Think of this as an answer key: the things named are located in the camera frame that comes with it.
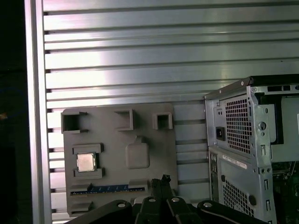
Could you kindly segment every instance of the bolt head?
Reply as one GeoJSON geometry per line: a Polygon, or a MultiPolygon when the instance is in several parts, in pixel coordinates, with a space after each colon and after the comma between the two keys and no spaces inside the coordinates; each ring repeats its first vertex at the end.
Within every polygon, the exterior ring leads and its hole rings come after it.
{"type": "Polygon", "coordinates": [[[172,198],[172,202],[179,202],[179,198],[177,197],[172,198]]]}
{"type": "Polygon", "coordinates": [[[209,203],[209,202],[206,202],[206,203],[204,203],[204,207],[206,207],[206,208],[211,208],[211,207],[212,207],[212,204],[209,203]]]}
{"type": "Polygon", "coordinates": [[[125,207],[126,205],[125,205],[124,203],[119,203],[117,206],[118,206],[119,208],[123,208],[123,207],[125,207]]]}

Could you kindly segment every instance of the rectangular cutout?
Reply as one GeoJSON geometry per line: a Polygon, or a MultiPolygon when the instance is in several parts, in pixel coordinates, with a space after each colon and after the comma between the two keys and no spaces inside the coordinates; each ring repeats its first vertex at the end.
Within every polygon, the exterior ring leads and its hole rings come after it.
{"type": "Polygon", "coordinates": [[[268,86],[267,89],[268,92],[277,92],[277,91],[282,91],[282,86],[281,85],[268,86]]]}
{"type": "Polygon", "coordinates": [[[156,113],[153,115],[153,129],[166,130],[172,128],[173,126],[171,113],[156,113]]]}
{"type": "Polygon", "coordinates": [[[271,211],[271,203],[270,203],[270,200],[267,200],[267,201],[266,201],[266,209],[267,209],[267,211],[271,211]]]}
{"type": "Polygon", "coordinates": [[[87,132],[87,130],[82,129],[80,125],[80,117],[87,115],[85,112],[78,112],[78,113],[70,113],[70,114],[61,114],[62,118],[62,133],[82,133],[87,132]]]}
{"type": "Polygon", "coordinates": [[[290,85],[284,85],[282,87],[283,91],[290,91],[291,90],[291,86],[290,85]]]}
{"type": "Polygon", "coordinates": [[[265,190],[269,190],[269,181],[264,180],[265,190]]]}
{"type": "Polygon", "coordinates": [[[117,110],[114,111],[115,113],[121,116],[121,123],[119,127],[116,128],[117,131],[132,131],[134,130],[134,123],[133,123],[133,110],[117,110]]]}

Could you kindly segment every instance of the perforated metal mesh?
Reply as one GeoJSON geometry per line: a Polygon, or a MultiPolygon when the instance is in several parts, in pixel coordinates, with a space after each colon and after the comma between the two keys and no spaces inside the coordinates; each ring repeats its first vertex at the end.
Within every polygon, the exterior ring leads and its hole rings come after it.
{"type": "Polygon", "coordinates": [[[247,195],[228,181],[223,186],[223,196],[224,205],[254,217],[254,211],[248,206],[247,195]]]}
{"type": "Polygon", "coordinates": [[[252,136],[252,129],[248,121],[247,99],[228,102],[225,109],[228,146],[250,154],[249,137],[252,136]]]}

